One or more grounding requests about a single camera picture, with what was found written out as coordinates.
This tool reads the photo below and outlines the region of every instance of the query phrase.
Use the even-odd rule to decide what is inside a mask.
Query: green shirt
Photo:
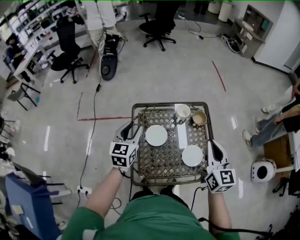
[[[104,228],[103,218],[87,208],[78,208],[61,240],[82,240],[84,230],[97,230],[95,240],[239,240],[237,233],[213,237],[194,214],[166,195],[149,195],[128,203],[117,222]]]

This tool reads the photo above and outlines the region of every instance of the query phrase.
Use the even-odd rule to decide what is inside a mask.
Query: person
[[[87,12],[87,25],[90,38],[102,56],[106,31],[108,34],[121,36],[116,29],[116,17],[113,6],[120,4],[120,1],[82,1]]]
[[[188,206],[167,186],[161,195],[147,187],[134,194],[113,225],[104,228],[106,217],[123,180],[120,170],[113,168],[100,187],[88,198],[84,207],[75,210],[61,240],[97,239],[201,239],[239,240],[238,233],[203,229]],[[231,220],[222,193],[208,193],[209,219],[222,228],[231,228]]]
[[[251,135],[247,130],[243,131],[243,138],[249,150],[263,146],[287,133],[297,132],[300,129],[299,102],[290,103],[269,119],[256,119],[256,127],[258,135]]]
[[[270,104],[267,107],[262,108],[263,113],[272,113],[278,108],[283,107],[292,101],[297,101],[300,103],[300,80],[295,84],[295,86],[290,86],[284,93],[284,95],[277,100],[277,102]]]
[[[6,53],[7,56],[11,59],[14,60],[12,62],[12,65],[16,69],[21,61],[24,58],[25,51],[21,50],[18,45],[17,45],[17,36],[13,33],[9,36],[9,38],[6,40],[6,44],[8,45]],[[21,72],[21,76],[24,78],[26,82],[30,82],[30,78],[28,77],[26,72]]]

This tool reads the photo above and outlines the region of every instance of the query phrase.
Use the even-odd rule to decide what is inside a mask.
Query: metal tray
[[[181,155],[184,149],[179,148],[175,104],[186,104],[191,109],[190,117],[185,120],[187,144],[197,145],[203,151],[203,159],[198,166],[189,167],[182,161]],[[208,117],[204,126],[198,126],[192,121],[193,113],[199,109]],[[208,139],[213,139],[209,108],[205,102],[135,104],[132,107],[132,121],[134,127],[131,135],[139,126],[144,128],[139,141],[137,161],[132,166],[131,176],[134,185],[171,185],[173,178],[176,178],[176,184],[202,181],[201,173],[207,166],[206,143]],[[159,147],[149,145],[145,138],[146,130],[156,124],[163,126],[168,133],[166,143]]]

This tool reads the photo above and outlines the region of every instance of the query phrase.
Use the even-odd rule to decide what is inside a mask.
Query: white cup
[[[191,114],[191,109],[189,108],[188,105],[185,104],[181,104],[177,107],[176,109],[176,122],[184,121],[186,118],[189,117],[189,115]]]

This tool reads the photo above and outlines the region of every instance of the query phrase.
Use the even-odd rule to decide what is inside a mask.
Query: white plate
[[[163,145],[167,138],[167,131],[160,125],[153,125],[146,131],[146,140],[152,146],[158,147]]]
[[[189,145],[182,152],[183,162],[190,167],[199,165],[202,161],[202,157],[202,150],[196,145]]]

